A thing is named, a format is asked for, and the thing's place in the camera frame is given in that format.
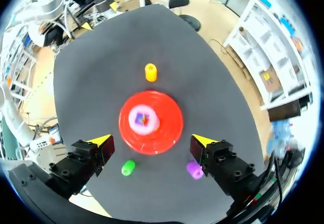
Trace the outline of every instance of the small cylinder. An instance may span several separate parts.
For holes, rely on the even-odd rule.
[[[133,170],[135,169],[135,162],[132,160],[128,160],[125,162],[125,164],[123,165],[123,167],[121,168],[121,173],[124,176],[129,176],[131,175],[131,173],[133,172]]]
[[[194,179],[200,179],[204,175],[204,172],[196,161],[192,161],[187,164],[187,171]]]
[[[155,82],[157,80],[157,68],[154,64],[148,63],[145,66],[145,77],[150,82]]]

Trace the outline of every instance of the pink cup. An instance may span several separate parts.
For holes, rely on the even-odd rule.
[[[139,135],[148,135],[159,127],[155,111],[146,105],[137,105],[128,115],[131,129]]]

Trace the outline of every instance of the yellow cup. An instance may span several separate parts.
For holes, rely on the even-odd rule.
[[[157,68],[154,64],[148,63],[145,66],[145,77],[150,82],[155,82],[157,80]]]

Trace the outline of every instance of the shelving unit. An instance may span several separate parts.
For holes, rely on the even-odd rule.
[[[28,37],[27,27],[5,33],[1,51],[1,77],[7,81],[14,103],[17,107],[31,92],[28,86],[31,69],[36,63],[33,53],[33,42]]]
[[[250,0],[224,43],[233,48],[249,70],[263,99],[261,109],[306,96],[315,83],[309,76],[315,70],[310,38],[302,16],[296,13],[298,8],[291,3]]]

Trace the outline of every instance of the bolt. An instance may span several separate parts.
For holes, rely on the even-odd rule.
[[[253,163],[250,163],[248,165],[248,168],[249,168],[250,171],[254,171],[254,167],[255,167],[255,165]]]
[[[56,164],[54,162],[51,162],[49,164],[49,167],[50,167],[51,170],[55,170],[56,169]]]
[[[30,174],[30,175],[28,176],[28,178],[29,178],[30,180],[34,180],[34,179],[35,179],[35,176],[32,175],[32,174]]]
[[[86,159],[84,157],[79,157],[79,162],[84,163],[84,162],[86,162]]]
[[[68,178],[70,176],[70,172],[68,170],[63,170],[62,176]]]
[[[238,181],[241,176],[242,176],[242,173],[240,171],[235,171],[234,172],[234,177],[235,177],[236,181]]]
[[[224,157],[224,156],[221,156],[221,157],[217,158],[217,161],[218,161],[219,163],[222,163],[222,162],[225,161],[225,157]]]

